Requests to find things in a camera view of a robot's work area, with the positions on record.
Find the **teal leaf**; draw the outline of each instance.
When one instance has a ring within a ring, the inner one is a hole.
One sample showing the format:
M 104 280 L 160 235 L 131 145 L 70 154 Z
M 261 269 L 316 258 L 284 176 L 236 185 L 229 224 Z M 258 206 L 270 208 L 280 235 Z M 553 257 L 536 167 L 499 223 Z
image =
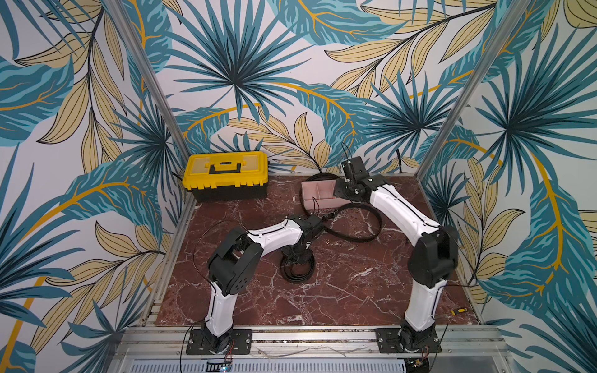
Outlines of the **teal leaf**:
M 168 59 L 170 59 L 168 50 L 172 46 L 172 40 L 167 36 L 172 27 L 166 7 L 163 5 L 162 0 L 125 0 L 122 3 L 133 22 L 137 36 L 141 40 L 141 45 L 145 49 L 153 71 L 155 73 L 160 72 L 166 66 Z M 138 78 L 139 72 L 137 66 L 130 65 L 130 56 L 128 57 L 128 61 L 131 70 L 131 80 L 135 89 L 143 92 L 143 95 L 140 95 L 140 97 L 144 97 L 146 88 L 141 84 L 141 79 Z
M 508 67 L 514 61 L 515 56 L 526 49 L 541 27 L 552 2 L 553 0 L 536 0 L 530 3 L 527 12 L 514 27 L 507 41 L 507 46 L 499 53 L 485 75 L 485 81 L 501 74 L 501 70 Z M 496 29 L 506 15 L 508 6 L 513 3 L 514 0 L 499 0 L 496 3 L 494 15 L 485 28 L 479 44 L 444 70 L 439 78 L 439 85 L 462 87 L 466 83 L 477 62 L 479 62 L 485 47 L 487 47 L 487 43 L 496 34 Z
M 158 243 L 162 242 L 157 185 L 145 177 L 143 168 L 125 160 L 101 164 L 76 177 L 53 211 L 77 220 L 114 211 L 136 226 L 147 225 Z
M 549 310 L 569 313 L 562 305 L 586 301 L 595 269 L 593 243 L 576 201 L 556 180 L 546 179 L 531 195 L 531 233 L 506 259 L 501 275 L 480 283 L 508 307 L 542 317 Z
M 176 116 L 191 154 L 210 153 L 211 136 L 228 124 L 229 110 L 200 107 Z
M 35 126 L 58 112 L 73 85 L 73 65 L 20 67 L 0 57 L 0 146 L 25 141 Z
M 433 141 L 432 139 L 430 140 L 432 136 L 428 137 L 426 140 L 428 141 L 427 148 L 431 145 L 431 142 Z M 457 124 L 456 126 L 454 126 L 454 129 L 446 139 L 444 146 L 433 160 L 433 163 L 429 168 L 428 174 L 437 174 L 444 166 L 448 164 L 448 162 L 451 159 L 469 159 L 473 157 L 477 152 L 475 146 L 479 146 L 479 141 L 477 141 L 475 133 Z M 415 155 L 415 159 L 417 161 L 421 159 L 419 162 L 421 162 L 423 158 L 424 153 L 421 154 L 420 152 L 418 152 Z
M 429 150 L 429 148 L 431 147 L 431 144 L 433 144 L 433 141 L 435 140 L 435 135 L 437 135 L 437 132 L 429 135 L 425 139 L 425 141 L 423 141 L 421 143 L 421 145 L 418 147 L 417 152 L 414 154 L 414 159 L 418 162 L 418 164 L 423 163 L 423 160 L 425 159 L 425 156 L 427 155 L 427 151 Z
M 371 123 L 367 101 L 325 84 L 289 85 L 300 103 L 324 120 L 325 141 L 330 145 L 328 163 L 337 165 L 343 157 L 342 143 L 354 153 L 366 142 L 365 129 Z
M 0 350 L 0 356 L 4 356 L 6 346 Z M 14 343 L 13 352 L 10 354 L 8 362 L 11 367 L 6 369 L 7 373 L 35 373 L 35 360 L 37 356 L 33 347 L 23 342 Z
M 383 23 L 361 11 L 355 0 L 269 0 L 278 19 L 311 44 L 356 45 L 387 38 L 401 24 Z

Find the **black mounting plate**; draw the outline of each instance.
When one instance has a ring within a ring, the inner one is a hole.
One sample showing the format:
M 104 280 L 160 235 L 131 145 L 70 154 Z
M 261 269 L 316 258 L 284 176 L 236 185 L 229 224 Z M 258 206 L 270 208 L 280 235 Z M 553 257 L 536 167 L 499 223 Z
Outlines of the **black mounting plate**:
M 375 337 L 377 347 L 379 347 L 379 353 L 408 353 L 399 350 L 400 330 L 400 328 L 375 329 Z M 442 348 L 439 345 L 439 340 L 437 342 L 435 341 L 437 338 L 438 335 L 435 330 L 433 330 L 433 334 L 426 339 L 425 346 L 429 347 L 429 353 L 442 351 Z M 418 356 L 420 354 L 421 352 L 415 352 L 413 353 L 413 356 Z
M 230 336 L 234 341 L 232 354 L 248 355 L 251 351 L 251 339 L 253 337 L 253 331 L 250 329 L 232 329 L 230 331 Z M 227 353 L 229 349 L 230 347 L 227 347 L 223 353 Z M 186 353 L 187 355 L 206 355 L 216 354 L 217 352 L 211 350 L 211 346 L 203 337 L 203 330 L 194 329 L 190 332 Z

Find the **tropical leaf wallpaper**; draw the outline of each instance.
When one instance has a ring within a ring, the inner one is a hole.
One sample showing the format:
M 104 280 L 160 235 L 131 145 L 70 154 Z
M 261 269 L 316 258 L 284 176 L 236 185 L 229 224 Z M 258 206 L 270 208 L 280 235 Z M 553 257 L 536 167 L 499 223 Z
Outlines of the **tropical leaf wallpaper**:
M 346 145 L 413 172 L 514 1 L 123 5 L 191 153 L 334 172 Z M 0 15 L 0 373 L 103 372 L 160 277 L 185 160 L 101 1 Z M 594 0 L 532 0 L 423 180 L 521 372 L 597 371 L 595 26 Z
M 423 180 L 520 372 L 597 372 L 596 26 L 595 1 L 531 1 Z
M 159 71 L 165 5 L 125 6 Z M 161 275 L 184 160 L 102 2 L 0 14 L 0 372 L 102 372 Z

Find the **blue palm leaf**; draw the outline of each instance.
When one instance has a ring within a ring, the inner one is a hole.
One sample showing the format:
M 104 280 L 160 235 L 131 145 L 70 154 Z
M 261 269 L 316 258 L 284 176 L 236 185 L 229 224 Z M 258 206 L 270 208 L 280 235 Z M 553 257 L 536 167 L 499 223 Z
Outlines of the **blue palm leaf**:
M 577 128 L 597 128 L 597 123 L 587 118 L 597 114 L 597 110 L 580 110 L 577 106 L 597 96 L 595 91 L 582 93 L 597 80 L 597 45 L 586 48 L 594 34 L 595 30 L 591 31 L 567 52 L 566 49 L 572 44 L 575 35 L 573 32 L 559 49 L 554 50 L 558 37 L 556 25 L 551 42 L 545 48 L 542 57 L 541 37 L 537 37 L 533 55 L 524 74 L 521 56 L 516 55 L 516 72 L 512 87 L 510 73 L 506 69 L 501 71 L 504 90 L 490 82 L 498 105 L 483 97 L 487 110 L 477 108 L 477 111 L 503 129 L 503 132 L 480 161 L 490 155 L 493 157 L 485 173 L 485 177 L 488 177 L 497 167 L 498 161 L 503 159 L 504 167 L 500 168 L 494 182 L 507 172 L 508 192 L 514 171 L 518 171 L 523 191 L 525 170 L 530 173 L 533 184 L 538 183 L 533 157 L 537 158 L 547 169 L 549 176 L 556 180 L 555 170 L 544 153 L 545 150 L 568 157 L 589 159 L 561 147 L 551 139 L 597 144 L 597 141 L 589 138 L 560 132 Z
M 423 180 L 425 195 L 429 198 L 429 203 L 438 222 L 443 226 L 455 226 L 451 215 L 453 212 L 450 209 L 469 199 L 469 196 L 458 197 L 469 179 L 464 176 L 463 172 L 454 175 L 455 165 L 456 163 L 452 164 L 449 175 L 446 166 L 435 175 L 428 174 L 429 176 Z
M 69 356 L 80 356 L 77 361 L 62 370 L 61 373 L 71 372 L 80 366 L 82 368 L 78 371 L 81 373 L 105 372 L 124 331 L 141 317 L 148 299 L 148 297 L 144 297 L 146 289 L 147 286 L 142 289 L 141 284 L 137 286 L 133 297 L 128 302 L 116 326 L 112 326 L 95 301 L 93 302 L 93 307 L 101 329 L 69 323 L 73 334 L 81 338 L 94 339 L 103 337 L 103 339 L 87 347 L 77 347 L 67 342 L 61 342 L 62 349 L 66 354 Z
M 16 7 L 20 10 L 23 16 L 27 19 L 27 21 L 41 34 L 41 36 L 50 44 L 54 45 L 46 35 L 46 33 L 41 29 L 40 25 L 38 25 L 39 17 L 43 18 L 46 22 L 47 26 L 52 28 L 52 30 L 58 35 L 63 41 L 66 40 L 63 37 L 63 33 L 58 30 L 54 22 L 49 18 L 46 11 L 42 9 L 40 5 L 47 7 L 51 14 L 58 20 L 63 27 L 65 27 L 69 33 L 71 33 L 81 45 L 83 45 L 83 41 L 80 39 L 78 34 L 73 29 L 71 23 L 77 24 L 81 29 L 81 25 L 79 21 L 75 19 L 74 16 L 70 14 L 70 12 L 64 7 L 64 5 L 60 2 L 60 0 L 29 0 L 28 3 L 36 10 L 38 14 L 32 14 L 29 11 L 29 7 L 23 0 L 13 0 Z M 72 1 L 72 4 L 83 13 L 87 17 L 87 20 L 91 20 L 91 17 L 87 12 L 76 2 Z M 10 38 L 10 42 L 13 48 L 13 59 L 16 59 L 19 55 L 20 47 L 19 47 L 19 35 L 17 33 L 17 27 L 14 22 L 13 12 L 11 12 L 11 7 L 8 6 L 8 0 L 0 0 L 0 17 L 4 21 L 4 25 L 6 25 L 8 31 L 8 37 Z
M 150 184 L 159 183 L 162 197 L 166 198 L 166 190 L 173 194 L 174 182 L 172 174 L 178 173 L 183 167 L 182 159 L 175 153 L 171 134 L 157 106 L 154 105 L 150 95 L 141 97 L 143 109 L 131 101 L 137 109 L 136 112 L 126 107 L 133 118 L 124 116 L 115 111 L 115 114 L 124 125 L 114 124 L 125 131 L 137 136 L 137 139 L 111 138 L 112 141 L 133 145 L 132 148 L 122 152 L 118 159 L 128 159 L 137 163 L 144 169 L 144 176 Z
M 5 197 L 18 149 L 19 147 L 17 146 L 0 184 L 0 210 L 3 210 L 4 203 L 6 202 Z M 23 186 L 23 190 L 13 205 L 5 212 L 4 220 L 0 224 L 0 313 L 24 322 L 45 327 L 37 316 L 21 304 L 13 302 L 13 300 L 23 298 L 63 298 L 70 297 L 70 294 L 63 289 L 51 286 L 24 288 L 17 288 L 16 286 L 25 280 L 40 276 L 59 276 L 61 278 L 72 279 L 73 277 L 68 271 L 48 268 L 46 265 L 82 249 L 68 249 L 39 258 L 44 251 L 52 248 L 77 231 L 64 232 L 42 243 L 38 243 L 44 236 L 66 221 L 64 218 L 58 218 L 30 235 L 36 223 L 57 203 L 57 199 L 52 199 L 43 204 L 25 217 L 21 223 L 17 224 L 23 210 L 24 202 L 29 194 L 32 176 L 33 169 Z
M 200 75 L 200 78 L 178 79 L 178 82 L 194 84 L 183 92 L 224 89 L 224 95 L 233 90 L 239 118 L 243 108 L 247 107 L 256 121 L 260 120 L 255 104 L 263 108 L 269 118 L 269 107 L 281 112 L 282 108 L 273 99 L 290 103 L 282 94 L 293 92 L 282 84 L 299 84 L 294 79 L 279 76 L 300 64 L 282 66 L 281 64 L 302 50 L 285 53 L 300 36 L 289 36 L 290 30 L 282 32 L 271 42 L 266 42 L 277 20 L 273 20 L 262 30 L 261 21 L 265 3 L 258 4 L 255 12 L 252 2 L 247 2 L 244 23 L 241 24 L 242 4 L 236 0 L 233 18 L 230 16 L 227 1 L 220 1 L 221 22 L 216 16 L 210 1 L 206 1 L 207 20 L 187 0 L 199 28 L 179 15 L 180 21 L 189 29 L 195 42 L 175 33 L 167 33 L 173 40 L 188 47 L 190 54 L 179 50 L 170 50 L 176 56 L 191 64 L 189 66 L 170 65 L 169 69 L 184 70 Z
M 412 85 L 413 92 L 416 93 L 417 85 L 414 80 Z M 400 76 L 398 76 L 398 89 L 392 84 L 390 87 L 395 100 L 373 86 L 385 104 L 369 102 L 372 106 L 373 118 L 367 126 L 367 134 L 368 141 L 372 142 L 372 145 L 365 151 L 365 155 L 376 150 L 375 158 L 379 158 L 387 150 L 390 150 L 390 153 L 400 150 L 401 154 L 412 158 L 419 145 L 421 134 L 427 137 L 433 136 L 430 132 L 435 132 L 441 127 L 456 100 L 454 93 L 457 89 L 453 88 L 445 93 L 443 87 L 439 87 L 430 95 L 427 77 L 425 77 L 421 97 L 415 94 L 410 98 Z

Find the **yellow leaf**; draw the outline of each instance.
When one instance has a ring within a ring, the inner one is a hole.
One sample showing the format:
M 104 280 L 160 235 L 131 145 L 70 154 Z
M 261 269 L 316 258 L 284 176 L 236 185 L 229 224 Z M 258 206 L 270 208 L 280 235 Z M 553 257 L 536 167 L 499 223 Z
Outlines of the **yellow leaf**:
M 75 278 L 74 280 L 61 279 L 58 277 L 48 277 L 46 282 L 54 286 L 71 286 L 89 280 L 92 277 L 99 275 L 107 269 L 116 267 L 122 263 L 122 260 L 109 261 L 104 259 L 92 259 L 85 263 L 81 263 L 69 269 L 70 274 Z
M 359 84 L 359 90 L 356 93 L 360 98 L 371 98 L 373 93 L 373 85 L 375 84 L 375 67 L 369 71 L 369 74 Z
M 180 8 L 180 5 L 176 0 L 162 0 L 162 4 L 172 9 L 176 13 L 180 14 L 181 16 L 183 15 L 183 10 Z
M 331 146 L 325 141 L 321 140 L 313 150 L 313 157 L 317 161 L 320 167 L 324 167 L 330 159 Z
M 145 278 L 145 274 L 149 270 L 149 267 L 151 267 L 153 262 L 156 260 L 158 255 L 159 254 L 156 252 L 152 252 L 150 254 L 145 255 L 143 262 L 141 262 L 141 265 L 139 265 L 139 269 L 137 269 L 137 274 L 135 275 L 135 280 L 133 281 L 133 285 L 131 286 L 131 289 L 128 291 L 128 295 L 124 301 L 129 300 L 133 296 L 133 294 L 135 294 L 135 290 L 137 290 L 137 287 L 139 286 L 139 284 L 141 284 L 141 281 L 143 281 L 143 279 Z
M 112 97 L 114 97 L 116 101 L 118 101 L 120 106 L 124 106 L 122 94 L 116 86 L 114 79 L 112 79 L 112 75 L 108 70 L 106 60 L 104 59 L 104 54 L 101 52 L 100 47 L 97 46 L 97 43 L 93 45 L 93 48 L 91 50 L 91 56 L 93 57 L 93 64 L 95 65 L 97 71 L 97 77 L 103 83 L 104 87 L 106 87 L 107 91 L 112 95 Z
M 90 17 L 94 19 L 101 11 L 101 2 L 97 0 L 76 0 L 76 5 L 83 8 L 87 14 L 83 13 L 71 0 L 60 0 L 60 3 L 64 6 L 60 13 L 69 23 L 85 22 Z M 47 12 L 46 15 L 51 20 L 58 20 L 58 17 L 52 12 Z
M 274 134 L 264 134 L 264 133 L 255 133 L 255 134 L 247 134 L 248 138 L 255 141 L 261 141 L 263 139 L 264 143 L 286 143 L 288 140 L 282 138 L 278 135 Z
M 91 87 L 96 99 L 97 108 L 100 111 L 101 117 L 106 121 L 108 126 L 114 131 L 118 138 L 122 138 L 122 128 L 115 124 L 120 124 L 120 120 L 115 113 L 114 104 L 108 94 L 104 91 L 100 82 L 97 80 L 96 74 L 91 72 Z
M 485 292 L 485 290 L 483 290 L 483 288 L 481 288 L 480 285 L 475 285 L 471 287 L 469 291 L 473 298 L 473 301 L 476 304 L 485 304 L 486 302 L 489 302 L 489 300 L 491 299 L 491 297 L 487 297 L 487 293 Z
M 33 56 L 20 58 L 15 60 L 15 62 L 23 66 L 43 63 L 49 67 L 57 68 L 65 66 L 72 58 L 73 69 L 76 73 L 83 67 L 87 60 L 87 46 L 91 40 L 91 35 L 87 32 L 78 32 L 76 34 L 83 42 L 83 45 L 70 33 L 64 37 L 64 40 L 55 44 L 55 46 Z
M 297 165 L 297 166 L 303 166 L 306 168 L 317 169 L 317 166 L 310 159 L 291 158 L 291 159 L 280 159 L 276 162 L 281 163 L 283 165 L 293 165 L 293 166 Z
M 485 173 L 483 172 L 483 166 L 476 160 L 476 158 L 469 158 L 467 160 L 469 164 L 470 174 L 475 181 L 475 187 L 477 189 L 477 193 L 479 198 L 483 195 L 483 191 L 485 190 L 485 181 L 483 180 L 483 176 Z
M 356 92 L 359 90 L 359 86 L 355 85 L 354 87 L 352 87 L 349 90 L 346 90 L 346 92 L 350 93 L 351 95 L 356 97 Z
M 98 221 L 96 221 L 96 238 L 104 250 L 117 257 L 130 258 L 141 253 L 128 236 L 108 232 Z
M 306 157 L 303 152 L 299 152 L 295 148 L 286 145 L 264 145 L 266 150 L 273 153 L 273 155 L 283 155 L 285 157 Z
M 135 226 L 135 237 L 142 248 L 148 251 L 158 251 L 158 240 L 153 237 L 147 226 Z
M 487 191 L 485 192 L 485 209 L 483 211 L 483 222 L 486 222 L 489 219 L 489 215 L 493 212 L 493 209 L 496 207 L 497 203 L 497 185 L 498 182 L 492 183 L 492 181 L 496 178 L 497 173 L 500 171 L 500 167 L 496 167 L 489 179 L 487 180 Z
M 163 269 L 164 269 L 164 262 L 161 262 L 161 263 L 158 264 L 158 266 L 156 267 L 155 271 L 153 271 L 153 274 L 151 275 L 151 278 L 147 282 L 148 286 L 153 285 L 158 280 L 159 276 L 162 274 L 162 270 Z
M 257 108 L 259 112 L 259 117 L 262 119 L 264 124 L 267 124 L 271 129 L 282 135 L 286 140 L 291 141 L 290 133 L 288 133 L 288 128 L 282 123 L 278 118 L 274 117 L 273 115 L 269 115 L 269 119 L 265 118 L 265 113 L 263 109 L 260 107 Z M 279 143 L 280 141 L 270 141 L 271 143 Z
M 489 228 L 487 228 L 487 231 L 485 232 L 482 251 L 492 248 L 500 243 L 501 240 L 504 239 L 510 224 L 522 214 L 524 214 L 524 211 L 517 208 L 511 208 L 500 212 L 491 224 L 489 224 Z
M 379 8 L 370 8 L 370 7 L 361 7 L 365 12 L 375 14 L 379 16 L 380 20 L 383 23 L 387 24 L 403 24 L 396 33 L 409 33 L 413 31 L 419 31 L 424 29 L 425 27 L 429 26 L 430 24 L 434 24 L 437 21 L 441 21 L 445 18 L 445 14 L 433 10 L 431 13 L 431 19 L 427 22 L 427 8 L 416 8 L 414 11 L 414 20 L 413 20 L 413 10 L 412 9 L 379 9 Z
M 116 277 L 116 280 L 114 280 L 114 283 L 112 284 L 112 287 L 110 288 L 110 291 L 106 296 L 106 299 L 104 299 L 104 302 L 101 304 L 101 308 L 106 307 L 114 299 L 118 298 L 120 294 L 123 292 L 123 289 L 125 289 L 128 286 L 128 284 L 131 283 L 131 280 L 135 275 L 135 271 L 137 270 L 139 263 L 141 263 L 142 259 L 143 256 L 139 255 L 135 259 L 131 260 L 124 268 L 121 269 L 120 273 L 118 273 L 118 276 Z
M 402 162 L 412 168 L 418 168 L 419 166 L 417 160 L 411 157 L 402 157 Z
M 503 271 L 506 266 L 506 258 L 505 255 L 496 252 L 487 254 L 479 264 L 479 269 L 476 272 L 477 278 L 487 280 Z
M 464 0 L 466 1 L 467 8 L 481 8 L 487 5 L 495 4 L 497 0 Z M 463 7 L 463 0 L 435 0 L 436 3 L 441 4 L 442 2 L 449 7 Z
M 413 56 L 411 57 L 411 64 L 413 65 L 411 77 L 413 79 L 423 69 L 423 65 L 425 64 L 425 60 L 427 60 L 427 55 L 429 54 L 429 51 L 431 50 L 435 42 L 438 41 L 439 37 L 442 35 L 442 32 L 444 32 L 447 25 L 447 22 L 443 22 L 442 24 L 435 26 L 430 31 L 427 31 L 425 35 L 418 41 L 417 45 L 415 45 Z
M 162 247 L 164 248 L 165 252 L 170 251 L 170 247 L 172 246 L 172 236 L 169 233 L 164 233 L 162 235 Z
M 384 174 L 389 174 L 398 168 L 398 157 L 392 159 L 390 164 L 382 171 Z
M 471 19 L 471 21 L 469 21 L 466 25 L 462 26 L 456 35 L 454 35 L 440 62 L 452 57 L 458 51 L 462 50 L 462 48 L 470 43 L 475 37 L 477 37 L 477 35 L 479 35 L 485 29 L 487 23 L 493 17 L 495 10 L 495 8 L 486 10 L 475 18 Z
M 475 219 L 471 213 L 469 204 L 467 203 L 464 203 L 464 221 L 466 222 L 464 226 L 466 227 L 466 231 L 471 239 L 471 244 L 473 245 L 475 252 L 479 252 L 479 225 L 477 224 L 477 219 Z
M 39 353 L 50 339 L 54 336 L 58 328 L 66 321 L 70 313 L 87 295 L 93 284 L 83 285 L 70 292 L 71 298 L 62 298 L 45 314 L 41 320 L 45 328 L 38 326 L 31 341 L 31 347 L 36 353 Z
M 112 137 L 108 131 L 106 131 L 101 125 L 97 124 L 97 134 L 100 137 L 101 143 L 101 162 L 105 163 L 105 161 L 112 162 L 121 154 L 120 148 L 113 140 L 110 140 Z
M 269 129 L 266 126 L 248 118 L 231 119 L 228 121 L 228 127 L 269 133 Z
M 470 241 L 469 237 L 462 230 L 462 226 L 460 225 L 460 222 L 458 222 L 457 225 L 458 225 L 458 237 L 462 241 L 462 246 L 464 248 L 464 254 L 466 255 L 466 258 L 470 261 L 470 265 L 473 266 L 473 269 L 474 269 L 475 266 L 477 265 L 477 252 L 476 252 L 475 248 L 473 247 L 473 243 Z
M 597 26 L 597 7 L 594 0 L 566 0 L 564 13 L 572 27 L 584 29 Z
M 313 134 L 307 126 L 307 113 L 302 113 L 294 122 L 294 135 L 297 137 L 298 146 L 309 153 L 313 144 Z
M 84 77 L 73 85 L 73 89 L 66 96 L 52 128 L 38 143 L 57 144 L 65 141 L 79 128 L 89 103 L 89 81 Z
M 83 171 L 88 174 L 98 166 L 97 143 L 96 143 L 96 116 L 93 109 L 89 111 L 89 125 L 83 143 L 81 144 L 81 159 L 83 161 Z
M 406 44 L 401 45 L 394 55 L 388 60 L 381 71 L 380 91 L 384 92 L 398 80 L 398 75 L 404 71 L 407 65 L 408 51 L 413 44 L 414 39 L 410 39 Z
M 381 61 L 381 60 L 376 60 L 376 61 L 371 62 L 367 66 L 359 67 L 357 69 L 345 72 L 344 74 L 340 75 L 340 77 L 332 83 L 331 87 L 336 88 L 337 90 L 347 89 L 354 82 L 356 82 L 360 77 L 362 77 L 364 73 L 366 73 L 373 66 L 378 64 L 379 61 Z
M 591 233 L 597 233 L 597 211 L 579 211 L 584 226 Z
M 470 196 L 469 202 L 472 206 L 475 214 L 479 217 L 479 219 L 483 216 L 481 211 L 481 198 L 479 197 L 479 192 L 475 189 L 471 181 L 469 180 L 466 185 L 466 194 Z
M 543 19 L 543 23 L 541 24 L 541 41 L 545 40 L 545 37 L 547 34 L 549 34 L 549 31 L 553 26 L 553 21 L 555 21 L 556 15 L 558 14 L 559 3 L 560 0 L 554 0 L 552 6 L 547 12 L 547 15 Z
M 112 58 L 114 58 L 114 62 L 116 62 L 118 71 L 120 71 L 120 75 L 124 79 L 124 62 L 122 60 L 120 38 L 118 37 L 118 33 L 116 32 L 116 27 L 114 26 L 112 18 L 110 18 L 110 16 L 107 14 L 104 15 L 104 33 L 106 34 L 106 42 L 108 44 L 110 54 L 112 55 Z
M 89 291 L 89 293 L 87 293 L 87 296 L 83 300 L 83 303 L 81 303 L 81 307 L 79 308 L 79 311 L 76 313 L 75 320 L 73 321 L 73 323 L 81 324 L 83 323 L 83 321 L 85 321 L 87 316 L 89 316 L 89 314 L 93 310 L 93 302 L 95 301 L 96 303 L 98 303 L 100 299 L 104 296 L 104 293 L 106 292 L 106 289 L 108 289 L 108 285 L 110 285 L 110 281 L 112 280 L 112 276 L 114 275 L 115 271 L 116 268 L 111 269 L 109 272 L 103 275 L 101 279 L 99 279 L 93 285 L 93 287 L 91 287 L 91 290 Z
M 338 62 L 361 62 L 384 56 L 403 42 L 404 40 L 401 39 L 369 41 L 339 51 L 325 51 L 325 53 Z

